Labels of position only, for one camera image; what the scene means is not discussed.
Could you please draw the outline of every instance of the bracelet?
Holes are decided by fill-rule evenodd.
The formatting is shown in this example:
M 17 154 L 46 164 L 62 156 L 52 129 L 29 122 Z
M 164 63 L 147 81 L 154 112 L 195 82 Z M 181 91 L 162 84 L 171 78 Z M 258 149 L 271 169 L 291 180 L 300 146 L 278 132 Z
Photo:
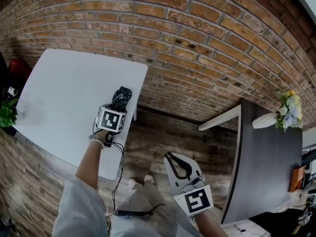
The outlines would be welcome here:
M 104 149 L 104 145 L 103 145 L 103 143 L 102 143 L 102 141 L 101 141 L 101 140 L 98 140 L 98 139 L 90 139 L 90 140 L 89 140 L 89 142 L 91 142 L 91 141 L 95 141 L 95 142 L 100 143 L 100 145 L 101 145 L 101 149 L 102 149 L 102 150 Z
M 101 144 L 101 147 L 102 147 L 102 150 L 104 149 L 104 144 L 103 144 L 103 141 L 101 140 L 100 136 L 91 134 L 91 135 L 89 136 L 89 142 L 90 142 L 90 141 L 95 141 L 95 142 L 100 143 L 100 144 Z

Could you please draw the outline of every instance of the brick wall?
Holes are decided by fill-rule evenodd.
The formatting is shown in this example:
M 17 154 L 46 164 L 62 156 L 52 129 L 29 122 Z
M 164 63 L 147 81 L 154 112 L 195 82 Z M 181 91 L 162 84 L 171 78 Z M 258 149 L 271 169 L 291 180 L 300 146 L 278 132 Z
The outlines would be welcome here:
M 316 126 L 316 30 L 297 0 L 2 0 L 0 50 L 145 63 L 141 105 L 204 121 L 241 97 L 271 111 L 290 88 Z

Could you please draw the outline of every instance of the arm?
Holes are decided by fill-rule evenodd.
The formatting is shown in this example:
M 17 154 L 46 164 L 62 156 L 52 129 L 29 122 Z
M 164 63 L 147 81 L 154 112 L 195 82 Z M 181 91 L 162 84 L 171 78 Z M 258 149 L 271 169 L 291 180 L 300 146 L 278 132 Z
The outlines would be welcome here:
M 197 227 L 204 237 L 228 237 L 215 222 L 210 211 L 204 211 L 195 216 Z
M 104 141 L 107 133 L 107 131 L 101 130 L 97 133 L 97 135 L 102 141 Z M 98 188 L 100 156 L 100 143 L 91 141 L 75 174 L 76 177 L 84 181 L 87 185 L 91 186 L 95 190 Z
M 98 136 L 103 140 L 106 131 Z M 106 236 L 106 207 L 97 192 L 101 145 L 91 141 L 75 177 L 65 182 L 53 237 Z

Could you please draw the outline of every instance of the hand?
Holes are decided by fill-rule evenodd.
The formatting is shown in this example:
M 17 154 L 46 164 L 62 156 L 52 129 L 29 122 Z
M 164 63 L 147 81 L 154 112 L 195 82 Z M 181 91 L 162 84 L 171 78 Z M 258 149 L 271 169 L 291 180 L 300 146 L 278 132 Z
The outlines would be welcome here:
M 109 132 L 109 131 L 107 131 L 107 130 L 100 130 L 100 131 L 96 132 L 95 135 L 99 136 L 100 139 L 101 139 L 102 141 L 104 141 L 104 140 L 105 140 L 105 137 L 106 137 L 107 134 L 108 134 L 108 132 Z

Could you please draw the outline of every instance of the white sleeve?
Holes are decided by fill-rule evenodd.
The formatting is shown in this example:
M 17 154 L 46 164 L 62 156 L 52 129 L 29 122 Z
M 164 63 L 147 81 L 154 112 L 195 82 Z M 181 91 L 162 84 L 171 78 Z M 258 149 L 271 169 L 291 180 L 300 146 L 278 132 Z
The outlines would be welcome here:
M 107 236 L 106 207 L 98 192 L 77 177 L 66 181 L 53 237 Z

